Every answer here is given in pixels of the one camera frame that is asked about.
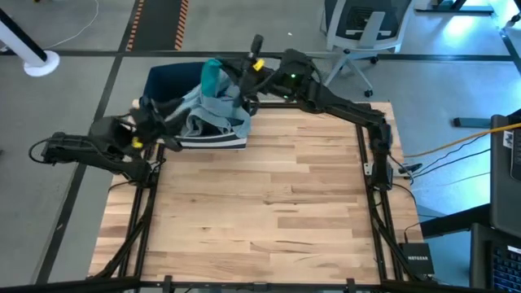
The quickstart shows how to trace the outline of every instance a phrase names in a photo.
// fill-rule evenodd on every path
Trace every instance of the white pole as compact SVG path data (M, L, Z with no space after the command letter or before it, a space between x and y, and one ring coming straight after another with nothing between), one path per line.
M24 70L31 77L43 77L59 65L59 56L40 48L2 9L0 40L24 60Z

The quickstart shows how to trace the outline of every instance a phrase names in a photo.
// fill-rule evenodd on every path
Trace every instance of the table leg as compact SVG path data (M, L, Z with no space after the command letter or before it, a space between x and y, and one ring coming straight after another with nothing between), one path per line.
M454 1L453 5L450 7L450 9L460 10L460 9L462 9L465 2L466 2L466 0L456 0L456 1Z
M490 226L490 203L457 212L452 215L424 221L421 225L424 238L432 238L468 230L474 223Z
M454 118L453 126L454 127L463 127L463 128L477 128L477 129L490 129L491 126L490 119L484 118Z

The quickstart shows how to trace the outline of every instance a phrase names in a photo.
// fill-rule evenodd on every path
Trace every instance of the floor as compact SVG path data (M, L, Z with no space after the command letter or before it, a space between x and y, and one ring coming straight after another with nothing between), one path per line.
M521 52L521 24L505 28L514 52L508 50L499 33L518 11L510 1L490 2L496 10L493 17L415 13L407 28L401 60L382 58L376 66L359 62L374 86L371 100L393 105L404 153L425 151L476 132L453 128L449 121L454 117L486 118L519 108L519 69L512 61L491 61ZM190 0L182 50L245 51L253 35L261 33L266 40L265 51L293 47L323 52L325 38L318 32L316 21L319 4L314 0ZM102 114L105 110L105 115L123 113L142 93L150 67L204 59L95 56L93 50L114 51L120 47L133 5L134 0L99 0L99 15L92 26L53 48L68 53L48 77L29 78L17 57L0 56L0 148L4 150L0 156L0 286L36 280L75 168L72 164L35 164L27 157L28 148L55 131L86 133L96 111ZM96 13L94 0L42 0L39 4L0 0L0 7L44 48L79 32ZM71 50L88 50L91 54L74 54ZM406 55L470 57L468 61L417 61ZM333 62L322 59L317 65L327 72ZM107 86L108 77L115 78L113 87ZM331 89L345 98L366 100L360 83L349 73L334 79ZM106 108L103 103L100 107L102 96L109 98ZM453 157L486 148L488 140L482 138ZM406 162L427 163L438 155ZM419 212L436 216L488 202L487 174L447 186L486 173L488 168L489 156L483 154L419 178L413 185ZM51 282L85 277L110 182L110 173L86 169L50 272ZM436 276L449 284L468 285L468 233L428 242Z

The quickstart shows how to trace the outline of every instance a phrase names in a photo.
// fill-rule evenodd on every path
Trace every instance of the yellow cable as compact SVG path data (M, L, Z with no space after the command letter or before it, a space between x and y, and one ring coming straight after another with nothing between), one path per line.
M451 147L453 145L457 145L458 143L465 142L466 140L469 140L469 139L472 139L472 138L477 138L478 136L482 136L482 135L489 134L489 133L496 133L496 132L500 132L500 131L510 130L510 129L514 129L514 128L518 128L518 127L521 127L521 123L514 124L514 125L508 125L508 126L503 126L503 127L498 127L498 128L490 129L490 130L486 130L486 131L482 131L480 133L472 134L470 137L458 139L455 142L451 142L451 143L446 144L444 146L440 146L440 147L438 147L438 148L436 148L436 149L434 149L432 151L424 151L423 153L419 153L419 154L416 154L416 155L404 155L404 158L415 158L415 157L419 157L419 156L422 156L422 155L432 154L435 151L446 149L447 147Z

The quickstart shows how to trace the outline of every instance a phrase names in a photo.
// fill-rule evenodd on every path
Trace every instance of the yellow tag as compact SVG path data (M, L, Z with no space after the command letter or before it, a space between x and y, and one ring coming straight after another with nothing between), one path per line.
M263 59L258 59L257 62L255 64L253 64L253 69L255 69L256 71L261 70L263 67L264 67Z
M132 147L142 148L143 144L139 142L138 138L132 138Z

